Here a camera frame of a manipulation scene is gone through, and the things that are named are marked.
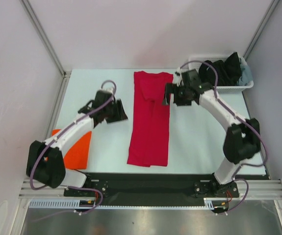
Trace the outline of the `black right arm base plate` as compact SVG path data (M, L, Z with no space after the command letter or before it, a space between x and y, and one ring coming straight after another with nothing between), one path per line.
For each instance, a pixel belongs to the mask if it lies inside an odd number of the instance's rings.
M220 185L216 181L197 181L194 183L194 196L196 198L238 198L237 184L230 183Z

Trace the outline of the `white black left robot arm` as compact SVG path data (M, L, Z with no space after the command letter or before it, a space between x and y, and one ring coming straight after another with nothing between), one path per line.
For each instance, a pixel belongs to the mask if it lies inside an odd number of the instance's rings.
M34 181L42 187L57 188L65 186L75 188L83 196L92 190L87 176L77 170L69 170L64 163L68 151L87 133L103 121L107 123L126 120L122 101L116 99L111 90L98 90L93 100L79 109L76 118L55 135L44 141L34 141L29 148L26 174L33 190Z

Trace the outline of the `red t shirt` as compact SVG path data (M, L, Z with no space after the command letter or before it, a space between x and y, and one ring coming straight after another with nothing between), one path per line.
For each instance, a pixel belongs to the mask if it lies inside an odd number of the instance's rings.
M167 72L134 73L133 130L127 164L167 166L170 107L162 104L165 85L173 82Z

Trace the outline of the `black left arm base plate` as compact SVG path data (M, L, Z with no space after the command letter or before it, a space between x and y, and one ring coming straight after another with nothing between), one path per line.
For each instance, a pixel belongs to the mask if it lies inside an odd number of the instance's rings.
M64 189L63 195L65 197L100 197L100 191L103 197L107 197L108 193L108 181L98 181L98 180L89 180L84 183L84 186L80 189L75 189L73 187L68 187Z

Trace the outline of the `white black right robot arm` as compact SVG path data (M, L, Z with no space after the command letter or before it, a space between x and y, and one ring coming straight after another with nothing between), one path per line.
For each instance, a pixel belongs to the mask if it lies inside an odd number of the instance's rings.
M163 105L170 105L173 99L177 106L190 106L192 102L206 109L221 124L226 132L223 144L224 159L212 174L209 192L222 196L248 160L261 150L259 122L257 119L240 117L224 102L214 86L203 83L196 70L178 73L180 82L167 83L164 89Z

